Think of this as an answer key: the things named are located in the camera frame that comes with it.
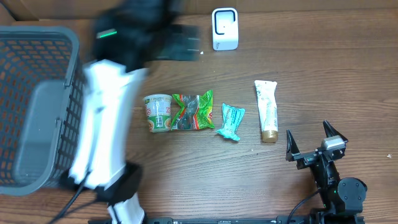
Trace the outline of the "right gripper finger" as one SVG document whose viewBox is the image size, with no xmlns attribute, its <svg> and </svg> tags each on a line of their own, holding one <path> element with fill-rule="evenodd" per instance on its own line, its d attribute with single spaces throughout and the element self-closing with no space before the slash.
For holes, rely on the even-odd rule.
<svg viewBox="0 0 398 224">
<path fill-rule="evenodd" d="M 286 130 L 286 136 L 287 136 L 287 150 L 286 150 L 285 159 L 289 162 L 292 162 L 297 160 L 297 158 L 300 155 L 300 151 L 289 129 Z"/>
<path fill-rule="evenodd" d="M 343 136 L 340 132 L 338 132 L 331 124 L 329 121 L 324 120 L 323 121 L 323 128 L 325 130 L 325 134 L 328 138 L 334 137 L 334 136 L 339 136 L 345 143 L 348 142 L 348 139 Z"/>
</svg>

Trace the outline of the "white conditioner tube gold cap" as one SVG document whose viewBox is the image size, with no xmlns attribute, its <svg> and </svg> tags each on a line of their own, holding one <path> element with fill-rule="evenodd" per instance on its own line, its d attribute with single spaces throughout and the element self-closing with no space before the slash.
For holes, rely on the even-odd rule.
<svg viewBox="0 0 398 224">
<path fill-rule="evenodd" d="M 255 80 L 257 107 L 261 124 L 262 141 L 275 143 L 278 140 L 278 119 L 275 91 L 277 82 Z"/>
</svg>

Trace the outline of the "instant noodle cup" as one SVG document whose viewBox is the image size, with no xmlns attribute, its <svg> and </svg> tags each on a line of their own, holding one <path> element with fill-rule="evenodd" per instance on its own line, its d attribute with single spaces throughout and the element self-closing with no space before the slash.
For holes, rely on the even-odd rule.
<svg viewBox="0 0 398 224">
<path fill-rule="evenodd" d="M 143 98 L 149 131 L 161 133 L 171 130 L 172 97 L 165 94 L 149 95 Z"/>
</svg>

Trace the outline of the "teal snack packet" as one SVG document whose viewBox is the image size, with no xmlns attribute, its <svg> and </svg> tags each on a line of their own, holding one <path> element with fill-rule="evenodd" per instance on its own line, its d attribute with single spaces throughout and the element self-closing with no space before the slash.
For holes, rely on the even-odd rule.
<svg viewBox="0 0 398 224">
<path fill-rule="evenodd" d="M 223 122 L 221 128 L 216 131 L 226 139 L 239 141 L 240 137 L 236 134 L 236 131 L 243 120 L 246 110 L 244 108 L 236 108 L 223 103 L 222 115 Z"/>
</svg>

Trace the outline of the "green snack bag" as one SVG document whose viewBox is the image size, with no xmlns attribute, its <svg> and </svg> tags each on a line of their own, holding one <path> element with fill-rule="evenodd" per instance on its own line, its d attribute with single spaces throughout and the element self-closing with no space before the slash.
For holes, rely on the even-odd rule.
<svg viewBox="0 0 398 224">
<path fill-rule="evenodd" d="M 204 95 L 172 95 L 180 110 L 172 120 L 172 130 L 198 130 L 214 128 L 213 90 Z"/>
</svg>

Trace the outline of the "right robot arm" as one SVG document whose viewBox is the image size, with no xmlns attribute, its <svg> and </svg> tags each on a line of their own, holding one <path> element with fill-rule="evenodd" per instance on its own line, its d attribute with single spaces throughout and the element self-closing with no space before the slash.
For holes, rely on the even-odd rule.
<svg viewBox="0 0 398 224">
<path fill-rule="evenodd" d="M 359 214 L 363 211 L 367 185 L 354 177 L 341 178 L 335 161 L 345 156 L 348 139 L 338 132 L 327 120 L 323 121 L 326 138 L 314 152 L 301 153 L 290 130 L 286 131 L 286 160 L 295 161 L 297 169 L 309 168 L 317 190 L 299 202 L 289 213 L 286 223 L 290 223 L 294 214 L 304 203 L 319 195 L 323 208 L 311 209 L 302 223 L 364 223 Z"/>
</svg>

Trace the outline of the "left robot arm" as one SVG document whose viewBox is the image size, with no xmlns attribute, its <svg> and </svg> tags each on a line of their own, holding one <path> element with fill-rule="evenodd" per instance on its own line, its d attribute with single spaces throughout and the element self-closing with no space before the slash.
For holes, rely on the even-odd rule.
<svg viewBox="0 0 398 224">
<path fill-rule="evenodd" d="M 180 1 L 123 1 L 93 26 L 77 151 L 60 183 L 77 193 L 94 191 L 96 201 L 107 205 L 111 223 L 146 220 L 137 195 L 142 167 L 126 160 L 126 139 L 147 63 L 178 42 L 180 13 Z"/>
</svg>

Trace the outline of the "white barcode scanner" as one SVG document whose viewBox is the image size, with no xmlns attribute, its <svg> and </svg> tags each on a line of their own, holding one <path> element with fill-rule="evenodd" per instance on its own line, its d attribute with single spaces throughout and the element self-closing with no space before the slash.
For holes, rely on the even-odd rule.
<svg viewBox="0 0 398 224">
<path fill-rule="evenodd" d="M 236 50 L 239 44 L 238 12 L 233 7 L 216 8 L 211 15 L 213 50 Z"/>
</svg>

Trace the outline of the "grey plastic shopping basket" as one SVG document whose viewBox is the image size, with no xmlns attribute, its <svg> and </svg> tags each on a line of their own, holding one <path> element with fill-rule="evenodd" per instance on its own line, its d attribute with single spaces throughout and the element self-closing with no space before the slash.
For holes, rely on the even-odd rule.
<svg viewBox="0 0 398 224">
<path fill-rule="evenodd" d="M 1 27 L 1 193 L 58 187 L 75 157 L 80 43 L 66 27 Z"/>
</svg>

